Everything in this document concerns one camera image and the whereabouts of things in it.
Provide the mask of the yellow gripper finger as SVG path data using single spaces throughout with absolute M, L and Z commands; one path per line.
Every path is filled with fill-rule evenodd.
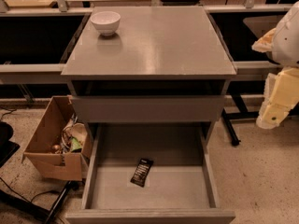
M 265 35 L 260 37 L 257 41 L 253 43 L 251 48 L 255 51 L 265 53 L 272 50 L 273 47 L 273 37 L 275 34 L 276 29 L 273 28 L 268 31 Z
M 299 69 L 286 67 L 277 75 L 269 74 L 263 97 L 256 124 L 262 129 L 276 128 L 299 103 Z

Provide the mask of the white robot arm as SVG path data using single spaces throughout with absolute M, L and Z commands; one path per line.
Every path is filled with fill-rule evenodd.
M 283 66 L 277 75 L 267 76 L 264 101 L 256 120 L 260 128 L 273 129 L 299 103 L 299 2 L 251 48 L 261 53 L 269 52 L 271 59 Z

